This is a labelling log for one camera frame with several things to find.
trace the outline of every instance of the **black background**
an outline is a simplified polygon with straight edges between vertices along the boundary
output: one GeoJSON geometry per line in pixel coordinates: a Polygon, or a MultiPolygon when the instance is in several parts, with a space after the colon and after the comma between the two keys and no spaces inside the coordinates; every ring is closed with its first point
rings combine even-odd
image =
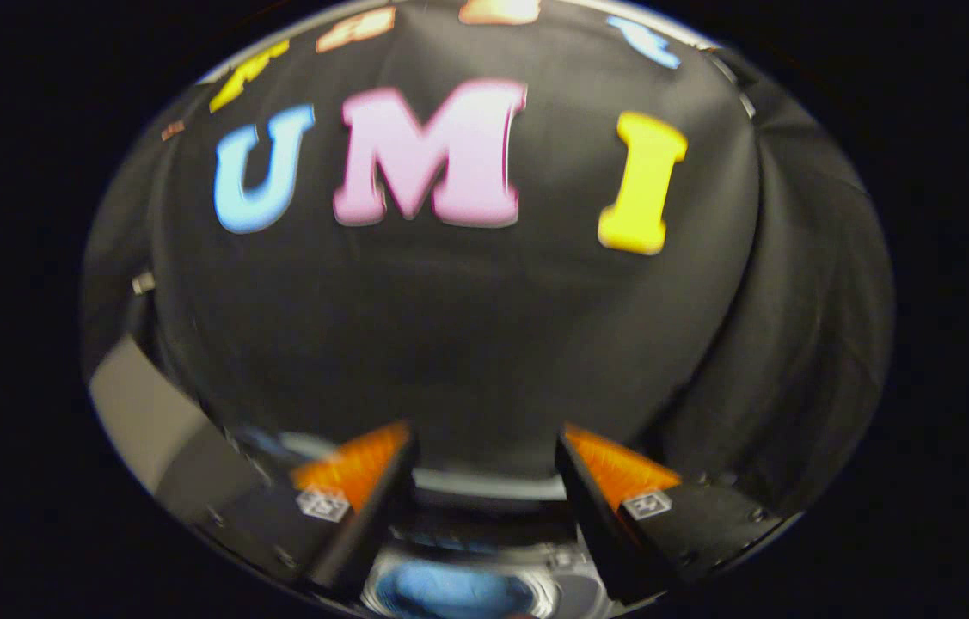
{"type": "MultiPolygon", "coordinates": [[[[319,8],[271,7],[0,5],[0,616],[316,616],[164,516],[78,370],[78,269],[110,175],[181,88],[319,8]]],[[[734,43],[844,145],[899,314],[876,423],[810,516],[641,615],[969,616],[969,5],[660,8],[734,43]]]]}

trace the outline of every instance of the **light blue letter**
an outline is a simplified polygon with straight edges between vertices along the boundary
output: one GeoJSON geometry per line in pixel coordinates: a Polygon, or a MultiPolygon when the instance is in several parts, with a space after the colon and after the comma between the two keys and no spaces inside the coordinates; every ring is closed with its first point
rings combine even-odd
{"type": "Polygon", "coordinates": [[[624,20],[616,15],[606,17],[606,23],[621,30],[629,46],[641,52],[645,58],[668,68],[679,68],[678,56],[668,52],[668,40],[659,34],[648,30],[644,25],[624,20]]]}
{"type": "Polygon", "coordinates": [[[268,123],[271,133],[271,164],[267,179],[245,191],[243,173],[248,153],[259,143],[254,125],[236,129],[217,145],[217,184],[213,199],[217,219],[229,232],[249,235],[277,222],[289,207],[297,184],[300,138],[312,123],[312,106],[298,106],[277,113],[268,123]]]}

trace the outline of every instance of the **orange soft finger pad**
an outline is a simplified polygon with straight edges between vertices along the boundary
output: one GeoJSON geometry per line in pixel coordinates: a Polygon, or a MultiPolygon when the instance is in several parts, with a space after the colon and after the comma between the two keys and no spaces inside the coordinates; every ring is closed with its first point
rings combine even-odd
{"type": "Polygon", "coordinates": [[[583,459],[595,486],[615,512],[624,501],[681,482],[674,471],[581,428],[564,427],[564,438],[583,459]]]}
{"type": "Polygon", "coordinates": [[[382,427],[344,444],[324,461],[294,469],[292,485],[297,490],[318,488],[342,493],[358,512],[407,440],[407,424],[382,427]]]}

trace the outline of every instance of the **orange letter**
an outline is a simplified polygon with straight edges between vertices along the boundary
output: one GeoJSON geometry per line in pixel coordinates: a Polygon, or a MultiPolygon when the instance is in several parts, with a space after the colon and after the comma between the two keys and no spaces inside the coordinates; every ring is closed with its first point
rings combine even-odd
{"type": "Polygon", "coordinates": [[[542,12],[539,0],[469,0],[461,8],[461,23],[523,25],[535,22],[542,12]]]}
{"type": "Polygon", "coordinates": [[[373,39],[374,36],[389,32],[393,28],[395,17],[396,7],[374,9],[362,15],[347,17],[316,41],[316,54],[330,52],[355,40],[373,39]]]}

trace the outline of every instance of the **letter u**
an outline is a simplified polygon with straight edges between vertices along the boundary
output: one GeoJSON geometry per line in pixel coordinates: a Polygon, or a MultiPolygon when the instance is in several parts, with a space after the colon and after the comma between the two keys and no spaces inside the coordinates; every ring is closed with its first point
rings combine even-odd
{"type": "Polygon", "coordinates": [[[249,235],[271,226],[289,207],[297,185],[300,138],[315,122],[312,106],[298,106],[275,114],[267,123],[271,134],[271,163],[259,187],[243,187],[248,154],[259,143],[254,125],[242,126],[217,145],[217,180],[213,201],[217,219],[229,232],[249,235]]]}

